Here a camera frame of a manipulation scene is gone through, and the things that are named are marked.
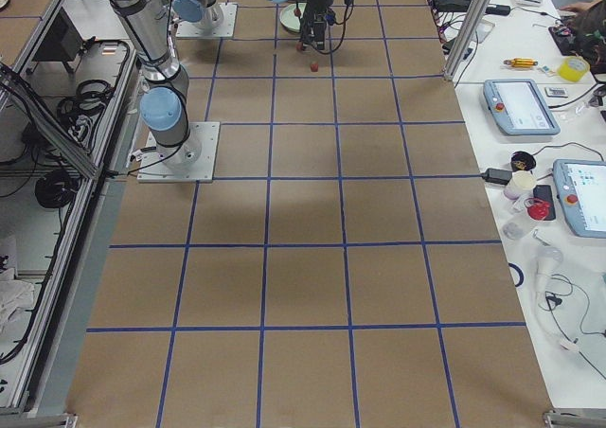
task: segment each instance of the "person's arm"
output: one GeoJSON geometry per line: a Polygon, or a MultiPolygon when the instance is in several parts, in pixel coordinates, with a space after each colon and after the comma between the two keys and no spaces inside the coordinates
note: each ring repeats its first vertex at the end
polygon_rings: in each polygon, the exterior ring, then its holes
{"type": "Polygon", "coordinates": [[[564,5],[561,9],[565,11],[574,11],[575,13],[581,13],[587,11],[593,5],[598,4],[602,0],[594,0],[593,2],[576,2],[574,4],[564,5]]]}

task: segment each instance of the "black cup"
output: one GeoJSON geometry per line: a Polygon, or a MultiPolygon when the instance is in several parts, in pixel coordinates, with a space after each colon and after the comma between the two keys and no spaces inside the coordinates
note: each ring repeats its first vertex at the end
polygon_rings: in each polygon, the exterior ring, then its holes
{"type": "Polygon", "coordinates": [[[528,152],[517,151],[511,156],[511,170],[532,170],[537,166],[537,161],[528,152]]]}

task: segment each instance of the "hand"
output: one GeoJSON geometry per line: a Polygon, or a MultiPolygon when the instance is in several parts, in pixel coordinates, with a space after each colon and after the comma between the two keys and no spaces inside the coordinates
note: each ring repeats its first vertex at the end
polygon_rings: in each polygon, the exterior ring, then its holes
{"type": "Polygon", "coordinates": [[[564,11],[574,11],[575,13],[582,13],[584,11],[587,11],[590,7],[590,2],[575,2],[574,4],[564,5],[560,9],[564,11]]]}

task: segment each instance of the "white plate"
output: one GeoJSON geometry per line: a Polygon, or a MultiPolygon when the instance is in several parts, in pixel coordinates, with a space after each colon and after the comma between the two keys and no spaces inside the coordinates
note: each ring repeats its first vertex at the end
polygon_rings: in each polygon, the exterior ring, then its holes
{"type": "MultiPolygon", "coordinates": [[[[291,4],[280,12],[280,23],[288,31],[293,33],[299,33],[301,25],[299,24],[299,18],[294,16],[295,7],[296,4],[291,4]]],[[[303,16],[303,11],[305,11],[304,2],[299,2],[299,9],[301,10],[301,16],[303,16]]]]}

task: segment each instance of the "metal plate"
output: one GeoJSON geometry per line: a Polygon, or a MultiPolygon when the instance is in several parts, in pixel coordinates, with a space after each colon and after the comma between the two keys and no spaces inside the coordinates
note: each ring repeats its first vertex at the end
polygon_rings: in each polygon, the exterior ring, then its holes
{"type": "MultiPolygon", "coordinates": [[[[149,169],[138,172],[139,182],[172,183],[172,182],[212,182],[219,143],[219,122],[191,122],[191,132],[202,143],[200,157],[188,168],[188,171],[175,173],[168,166],[158,163],[149,169]]],[[[155,146],[155,139],[150,133],[146,147],[155,146]]],[[[146,153],[141,166],[151,165],[158,161],[158,153],[146,153]]]]}
{"type": "Polygon", "coordinates": [[[234,29],[236,28],[236,12],[238,11],[238,4],[229,2],[220,3],[219,6],[223,11],[223,22],[219,26],[214,27],[210,31],[203,31],[199,27],[194,26],[192,23],[179,23],[179,27],[177,28],[177,38],[190,40],[233,38],[234,29]]]}

